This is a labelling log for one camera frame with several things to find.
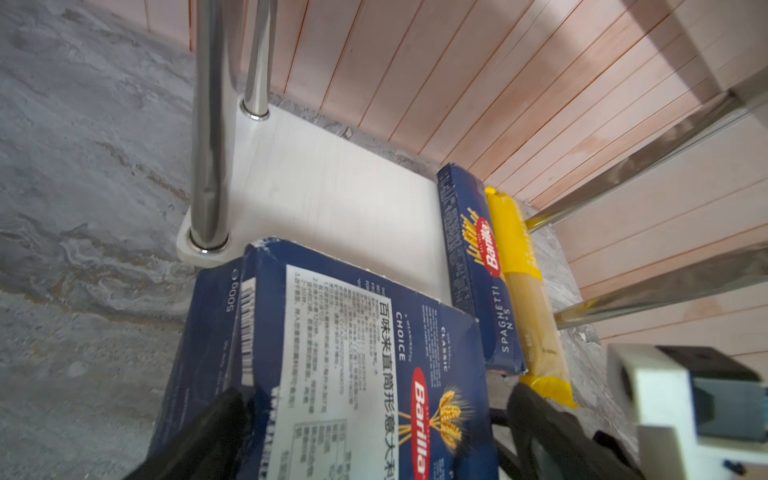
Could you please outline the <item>blue Barilla spaghetti box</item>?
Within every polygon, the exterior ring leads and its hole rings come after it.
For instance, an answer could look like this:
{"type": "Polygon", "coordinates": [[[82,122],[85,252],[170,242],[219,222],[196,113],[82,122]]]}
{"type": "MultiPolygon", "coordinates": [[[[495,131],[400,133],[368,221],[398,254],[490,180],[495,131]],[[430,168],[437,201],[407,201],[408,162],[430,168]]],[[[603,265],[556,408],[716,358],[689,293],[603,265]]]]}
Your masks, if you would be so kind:
{"type": "Polygon", "coordinates": [[[478,321],[486,368],[522,375],[527,365],[484,185],[455,164],[439,170],[437,184],[453,306],[478,321]]]}

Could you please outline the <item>yellow Pastatime spaghetti pack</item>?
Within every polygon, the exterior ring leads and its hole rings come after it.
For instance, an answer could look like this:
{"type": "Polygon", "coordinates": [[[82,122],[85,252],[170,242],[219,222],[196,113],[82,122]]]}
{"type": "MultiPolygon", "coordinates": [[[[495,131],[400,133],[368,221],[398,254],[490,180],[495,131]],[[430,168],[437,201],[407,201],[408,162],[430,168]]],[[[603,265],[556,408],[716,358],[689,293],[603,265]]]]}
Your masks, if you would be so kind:
{"type": "Polygon", "coordinates": [[[525,219],[516,201],[485,189],[527,372],[520,381],[545,399],[576,408],[554,313],[525,219]]]}

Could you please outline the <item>dark blue pasta bag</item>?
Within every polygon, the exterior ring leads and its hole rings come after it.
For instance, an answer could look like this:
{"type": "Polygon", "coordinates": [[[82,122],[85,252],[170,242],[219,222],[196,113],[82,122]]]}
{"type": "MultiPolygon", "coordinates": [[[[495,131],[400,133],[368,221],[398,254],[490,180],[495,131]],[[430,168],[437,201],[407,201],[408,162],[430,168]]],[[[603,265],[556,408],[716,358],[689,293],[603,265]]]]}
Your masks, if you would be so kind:
{"type": "Polygon", "coordinates": [[[498,475],[478,322],[288,240],[197,273],[147,458],[230,388],[233,479],[498,475]]]}

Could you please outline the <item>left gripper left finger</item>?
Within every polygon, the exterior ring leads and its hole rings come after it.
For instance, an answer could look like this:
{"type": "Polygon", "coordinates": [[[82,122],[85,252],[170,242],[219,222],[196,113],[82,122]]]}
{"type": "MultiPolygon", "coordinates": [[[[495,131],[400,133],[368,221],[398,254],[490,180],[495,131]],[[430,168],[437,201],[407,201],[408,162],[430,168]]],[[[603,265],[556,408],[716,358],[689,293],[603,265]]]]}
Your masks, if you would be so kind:
{"type": "Polygon", "coordinates": [[[230,388],[150,455],[129,479],[233,479],[249,426],[243,395],[230,388]]]}

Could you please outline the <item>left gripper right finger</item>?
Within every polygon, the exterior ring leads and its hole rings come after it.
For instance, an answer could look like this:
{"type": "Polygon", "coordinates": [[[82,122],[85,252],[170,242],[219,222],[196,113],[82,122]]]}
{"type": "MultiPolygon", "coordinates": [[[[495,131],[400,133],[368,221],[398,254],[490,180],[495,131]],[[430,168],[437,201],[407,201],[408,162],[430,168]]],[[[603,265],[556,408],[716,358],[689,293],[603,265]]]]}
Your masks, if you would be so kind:
{"type": "Polygon", "coordinates": [[[614,436],[588,436],[578,419],[529,386],[517,384],[506,407],[524,479],[641,479],[639,467],[614,436]]]}

